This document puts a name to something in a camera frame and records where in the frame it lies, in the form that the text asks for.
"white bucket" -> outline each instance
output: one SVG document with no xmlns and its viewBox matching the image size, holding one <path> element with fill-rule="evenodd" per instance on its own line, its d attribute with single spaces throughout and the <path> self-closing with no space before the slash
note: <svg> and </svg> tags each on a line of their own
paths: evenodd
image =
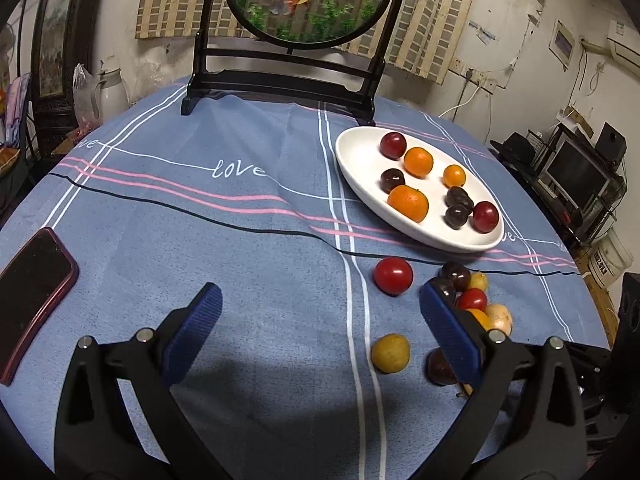
<svg viewBox="0 0 640 480">
<path fill-rule="evenodd" d="M 593 248 L 589 258 L 589 270 L 596 282 L 602 288 L 607 288 L 622 276 L 633 262 L 633 256 L 622 245 L 612 227 Z"/>
</svg>

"television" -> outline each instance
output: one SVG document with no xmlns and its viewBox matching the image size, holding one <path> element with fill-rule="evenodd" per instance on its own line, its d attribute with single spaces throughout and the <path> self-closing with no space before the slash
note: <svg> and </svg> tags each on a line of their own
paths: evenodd
<svg viewBox="0 0 640 480">
<path fill-rule="evenodd" d="M 560 193 L 574 207 L 583 211 L 609 182 L 597 165 L 568 140 L 559 146 L 556 156 L 547 164 L 545 173 Z"/>
</svg>

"white bowl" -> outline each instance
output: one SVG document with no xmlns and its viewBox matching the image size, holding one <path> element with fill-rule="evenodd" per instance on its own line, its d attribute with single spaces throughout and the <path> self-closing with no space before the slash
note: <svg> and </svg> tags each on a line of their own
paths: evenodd
<svg viewBox="0 0 640 480">
<path fill-rule="evenodd" d="M 420 146 L 433 155 L 433 169 L 425 178 L 415 178 L 408 174 L 400 160 L 391 160 L 380 153 L 380 140 L 389 131 L 386 128 L 358 126 L 344 130 L 335 141 L 335 154 L 342 174 L 358 197 L 380 218 L 407 236 L 428 246 L 453 253 L 477 253 L 495 247 L 504 235 L 502 211 L 496 228 L 482 234 L 472 227 L 472 218 L 460 229 L 449 227 L 444 221 L 447 205 L 444 203 L 447 187 L 442 183 L 444 169 L 457 164 L 466 173 L 463 186 L 474 203 L 484 200 L 497 203 L 489 190 L 474 174 L 438 148 L 405 133 L 407 149 Z M 404 173 L 408 186 L 423 192 L 429 200 L 429 212 L 420 222 L 410 220 L 386 203 L 388 195 L 380 189 L 380 174 L 389 168 L 398 168 Z"/>
</svg>

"small orange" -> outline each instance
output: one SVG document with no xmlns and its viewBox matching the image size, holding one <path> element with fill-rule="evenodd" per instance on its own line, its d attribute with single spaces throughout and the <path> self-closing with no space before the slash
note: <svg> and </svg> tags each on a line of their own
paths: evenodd
<svg viewBox="0 0 640 480">
<path fill-rule="evenodd" d="M 398 186 L 386 199 L 393 209 L 401 212 L 414 222 L 422 222 L 429 211 L 429 201 L 424 193 L 409 186 Z"/>
<path fill-rule="evenodd" d="M 465 170 L 457 164 L 447 166 L 442 175 L 442 183 L 447 187 L 464 186 L 466 182 Z"/>
<path fill-rule="evenodd" d="M 478 323 L 480 323 L 482 328 L 484 328 L 487 331 L 491 330 L 492 328 L 491 320 L 489 320 L 489 316 L 487 316 L 487 314 L 485 314 L 482 310 L 479 310 L 477 308 L 468 308 L 466 311 L 474 315 L 474 317 L 476 318 Z"/>
<path fill-rule="evenodd" d="M 433 155 L 424 148 L 411 148 L 404 154 L 404 168 L 417 178 L 425 178 L 433 169 Z"/>
</svg>

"curtain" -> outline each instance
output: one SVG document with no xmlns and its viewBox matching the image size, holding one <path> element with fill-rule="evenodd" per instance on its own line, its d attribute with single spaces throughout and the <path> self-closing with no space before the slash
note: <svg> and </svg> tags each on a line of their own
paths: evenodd
<svg viewBox="0 0 640 480">
<path fill-rule="evenodd" d="M 442 84 L 466 23 L 472 0 L 404 0 L 386 60 L 402 70 Z M 204 0 L 140 0 L 136 38 L 194 36 Z M 375 27 L 338 48 L 372 57 L 386 13 Z M 211 36 L 250 38 L 225 0 L 213 0 Z"/>
</svg>

